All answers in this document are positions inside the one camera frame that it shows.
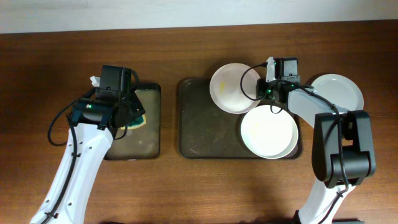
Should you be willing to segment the green and yellow sponge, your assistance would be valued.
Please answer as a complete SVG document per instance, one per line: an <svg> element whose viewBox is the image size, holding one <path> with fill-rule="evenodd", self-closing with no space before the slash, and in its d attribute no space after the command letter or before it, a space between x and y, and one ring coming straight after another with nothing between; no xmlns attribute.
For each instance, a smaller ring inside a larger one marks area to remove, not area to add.
<svg viewBox="0 0 398 224"><path fill-rule="evenodd" d="M147 118L145 115L142 115L135 120L131 121L127 126L121 127L121 129L137 129L144 126L147 123Z"/></svg>

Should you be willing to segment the white plate with yellow stain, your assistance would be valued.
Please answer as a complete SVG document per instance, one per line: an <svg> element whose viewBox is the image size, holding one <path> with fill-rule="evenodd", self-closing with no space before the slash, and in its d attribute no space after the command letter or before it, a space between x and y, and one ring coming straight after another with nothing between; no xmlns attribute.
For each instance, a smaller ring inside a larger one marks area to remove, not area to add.
<svg viewBox="0 0 398 224"><path fill-rule="evenodd" d="M353 81L338 74L326 74L316 78L311 86L317 93L335 105L350 111L363 110L364 98Z"/></svg>

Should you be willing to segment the pinkish white plate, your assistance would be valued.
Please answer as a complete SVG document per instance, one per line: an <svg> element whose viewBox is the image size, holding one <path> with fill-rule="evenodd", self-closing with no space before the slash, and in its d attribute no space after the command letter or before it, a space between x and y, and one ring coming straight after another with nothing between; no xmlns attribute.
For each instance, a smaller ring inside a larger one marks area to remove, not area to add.
<svg viewBox="0 0 398 224"><path fill-rule="evenodd" d="M241 91L241 77L250 66L242 63L223 65L210 80L210 95L214 103L223 111L232 114L247 113L259 101L252 101Z"/></svg>

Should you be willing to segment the white deep plate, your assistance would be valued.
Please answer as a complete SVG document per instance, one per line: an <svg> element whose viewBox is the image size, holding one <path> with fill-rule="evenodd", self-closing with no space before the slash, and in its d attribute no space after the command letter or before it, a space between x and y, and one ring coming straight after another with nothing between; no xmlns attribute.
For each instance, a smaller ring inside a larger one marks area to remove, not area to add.
<svg viewBox="0 0 398 224"><path fill-rule="evenodd" d="M287 156L299 140L299 129L293 117L284 110L273 113L269 105L249 111L243 117L240 133L245 146L265 159Z"/></svg>

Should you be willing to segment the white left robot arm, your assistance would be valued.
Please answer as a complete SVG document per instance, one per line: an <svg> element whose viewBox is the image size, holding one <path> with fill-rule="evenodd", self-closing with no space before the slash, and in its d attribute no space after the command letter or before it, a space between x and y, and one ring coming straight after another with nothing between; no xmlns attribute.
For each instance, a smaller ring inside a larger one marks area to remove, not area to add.
<svg viewBox="0 0 398 224"><path fill-rule="evenodd" d="M50 190L31 223L83 223L100 165L117 132L127 131L145 110L136 95L137 73L104 65L92 88L59 113L69 125L68 139Z"/></svg>

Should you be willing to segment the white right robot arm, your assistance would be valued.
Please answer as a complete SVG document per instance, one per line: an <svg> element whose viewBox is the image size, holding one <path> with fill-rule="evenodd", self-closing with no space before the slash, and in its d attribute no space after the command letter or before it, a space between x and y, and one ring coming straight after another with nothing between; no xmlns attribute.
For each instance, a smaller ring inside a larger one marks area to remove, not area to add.
<svg viewBox="0 0 398 224"><path fill-rule="evenodd" d="M274 100L313 128L315 182L292 223L333 223L343 200L376 171L370 117L359 87L335 74L300 83L297 58L269 57L257 82L258 100Z"/></svg>

